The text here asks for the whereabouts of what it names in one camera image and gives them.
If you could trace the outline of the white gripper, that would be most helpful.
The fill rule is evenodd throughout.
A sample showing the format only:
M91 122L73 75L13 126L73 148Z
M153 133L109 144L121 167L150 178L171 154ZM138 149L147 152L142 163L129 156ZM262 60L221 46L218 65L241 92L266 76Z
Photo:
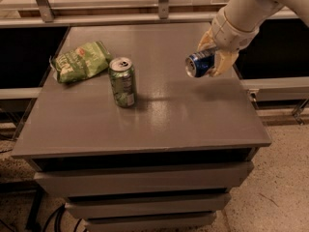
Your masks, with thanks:
M249 46L259 29L243 31L234 27L227 19L224 9L220 9L209 29L201 38L197 50L202 51L216 47L214 67L210 76L217 77L233 67L239 57L239 51Z

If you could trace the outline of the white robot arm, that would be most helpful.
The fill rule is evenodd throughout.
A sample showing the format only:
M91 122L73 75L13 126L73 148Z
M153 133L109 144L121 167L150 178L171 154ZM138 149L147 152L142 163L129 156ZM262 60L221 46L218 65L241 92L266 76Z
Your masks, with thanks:
M228 71L259 33L260 26L284 7L293 11L309 26L309 0L230 0L211 22L197 50L215 47L214 67L209 76Z

